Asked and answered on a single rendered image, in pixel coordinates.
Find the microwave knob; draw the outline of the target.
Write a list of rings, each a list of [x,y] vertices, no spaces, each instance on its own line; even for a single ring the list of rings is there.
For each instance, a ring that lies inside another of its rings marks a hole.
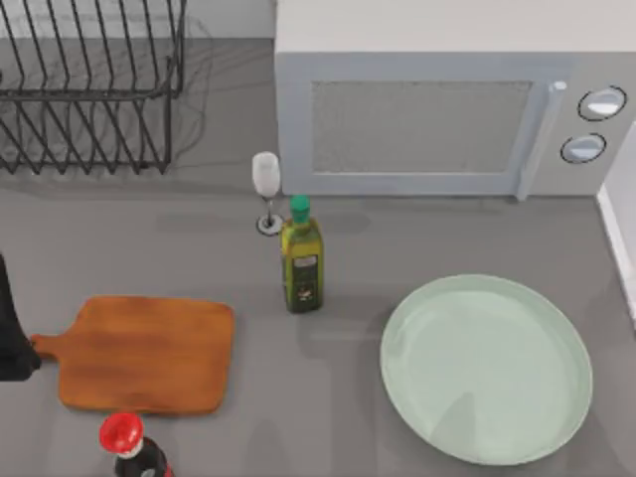
[[[626,92],[615,85],[586,93],[578,103],[578,115],[599,122],[617,115],[627,103]]]
[[[586,134],[569,138],[560,149],[563,161],[584,164],[594,161],[604,152],[606,140],[600,134]]]

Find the clear wine glass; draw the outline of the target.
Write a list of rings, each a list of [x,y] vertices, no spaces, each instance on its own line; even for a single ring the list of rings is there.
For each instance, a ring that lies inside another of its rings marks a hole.
[[[277,236],[284,220],[273,211],[281,187],[279,159],[274,153],[263,151],[252,157],[252,183],[265,203],[265,213],[256,220],[256,229],[266,237]]]

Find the wooden cutting board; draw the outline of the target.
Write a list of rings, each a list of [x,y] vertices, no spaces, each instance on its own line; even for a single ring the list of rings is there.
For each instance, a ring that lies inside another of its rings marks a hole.
[[[67,407],[206,414],[223,402],[234,330],[225,303],[102,295],[88,299],[64,333],[31,342],[57,362]]]

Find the green oil bottle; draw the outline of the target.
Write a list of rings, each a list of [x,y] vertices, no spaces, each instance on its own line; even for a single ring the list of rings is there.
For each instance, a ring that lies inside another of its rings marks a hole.
[[[309,197],[292,196],[289,208],[280,235],[283,291],[287,310],[302,314],[323,304],[324,245]]]

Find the dark bottle with red cap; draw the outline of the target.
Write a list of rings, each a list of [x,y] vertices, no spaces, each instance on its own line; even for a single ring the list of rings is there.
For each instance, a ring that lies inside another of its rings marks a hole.
[[[98,440],[115,458],[114,477],[175,477],[165,452],[145,435],[135,413],[110,414],[99,428]]]

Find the pale microwave oven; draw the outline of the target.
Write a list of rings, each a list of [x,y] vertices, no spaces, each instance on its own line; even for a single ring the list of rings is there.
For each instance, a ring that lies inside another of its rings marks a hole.
[[[288,195],[515,198],[565,80],[529,197],[592,196],[636,120],[636,0],[277,0],[274,72]],[[582,119],[611,85],[624,108]],[[562,160],[592,133],[600,157]]]

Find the pale green plate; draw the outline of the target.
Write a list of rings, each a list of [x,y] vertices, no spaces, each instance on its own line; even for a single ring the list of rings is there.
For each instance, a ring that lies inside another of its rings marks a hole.
[[[484,274],[438,278],[410,293],[385,325],[380,370],[419,438],[479,465],[558,451],[593,396],[590,357],[571,321],[530,287]]]

